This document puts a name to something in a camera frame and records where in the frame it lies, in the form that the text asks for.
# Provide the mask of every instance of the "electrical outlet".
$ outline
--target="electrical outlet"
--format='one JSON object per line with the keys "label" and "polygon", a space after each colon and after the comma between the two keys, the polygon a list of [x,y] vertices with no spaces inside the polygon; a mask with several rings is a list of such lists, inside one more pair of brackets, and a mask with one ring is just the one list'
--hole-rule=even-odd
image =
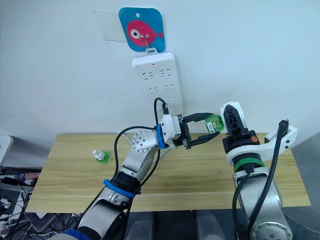
{"label": "electrical outlet", "polygon": [[184,111],[175,55],[162,52],[134,58],[132,68],[143,88],[144,94],[153,103],[162,98],[171,115]]}

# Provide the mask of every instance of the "green ring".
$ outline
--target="green ring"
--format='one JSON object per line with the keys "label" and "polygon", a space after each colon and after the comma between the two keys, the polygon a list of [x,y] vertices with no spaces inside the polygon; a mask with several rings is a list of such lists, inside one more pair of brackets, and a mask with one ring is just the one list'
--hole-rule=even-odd
{"label": "green ring", "polygon": [[260,159],[247,157],[238,161],[236,165],[234,165],[233,171],[236,172],[243,164],[259,164],[262,167],[265,167],[265,164]]}

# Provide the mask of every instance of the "green bottle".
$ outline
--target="green bottle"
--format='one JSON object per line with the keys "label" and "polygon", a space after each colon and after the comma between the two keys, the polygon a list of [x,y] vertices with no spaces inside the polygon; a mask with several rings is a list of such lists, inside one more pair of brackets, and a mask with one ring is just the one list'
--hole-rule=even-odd
{"label": "green bottle", "polygon": [[220,133],[224,128],[224,122],[219,114],[212,114],[204,118],[206,129],[210,134]]}
{"label": "green bottle", "polygon": [[111,153],[107,151],[93,150],[92,153],[96,161],[99,163],[107,164],[111,161]]}

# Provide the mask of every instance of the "floor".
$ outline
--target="floor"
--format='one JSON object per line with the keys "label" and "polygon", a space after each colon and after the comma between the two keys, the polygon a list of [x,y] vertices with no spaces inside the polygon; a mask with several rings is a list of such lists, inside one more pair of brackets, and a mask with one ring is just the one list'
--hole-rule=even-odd
{"label": "floor", "polygon": [[[283,208],[283,212],[293,232],[294,240],[320,240],[320,133],[292,148],[292,152],[312,206],[285,207]],[[217,235],[221,236],[220,239],[236,239],[232,211],[230,209],[221,209],[131,213],[127,228],[128,237],[126,240],[199,239],[197,215],[214,216],[214,224],[208,221],[205,222],[206,229],[217,233]],[[244,215],[240,209],[238,215],[241,221]],[[62,220],[66,218],[65,220],[67,222],[70,217],[68,215],[59,216]],[[55,220],[53,224],[53,227],[57,229],[62,228],[62,226],[59,226],[60,221],[58,219]],[[20,237],[23,239],[25,233],[25,231],[17,232],[14,239],[19,239]],[[41,239],[47,239],[47,236],[42,236]]]}

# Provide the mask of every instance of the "blue ring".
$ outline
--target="blue ring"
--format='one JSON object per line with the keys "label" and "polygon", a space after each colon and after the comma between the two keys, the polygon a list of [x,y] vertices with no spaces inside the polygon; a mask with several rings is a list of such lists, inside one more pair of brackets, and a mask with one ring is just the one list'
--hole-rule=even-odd
{"label": "blue ring", "polygon": [[134,198],[136,195],[132,192],[128,192],[128,191],[125,191],[125,190],[122,190],[120,188],[117,188],[116,186],[112,185],[111,182],[109,181],[109,179],[105,179],[103,181],[103,184],[106,185],[109,189],[115,191],[116,193],[118,194],[122,194],[128,198]]}
{"label": "blue ring", "polygon": [[165,149],[166,145],[165,145],[164,138],[162,136],[161,124],[158,124],[156,126],[156,137],[158,138],[158,142],[159,142],[158,147],[159,147],[159,149]]}

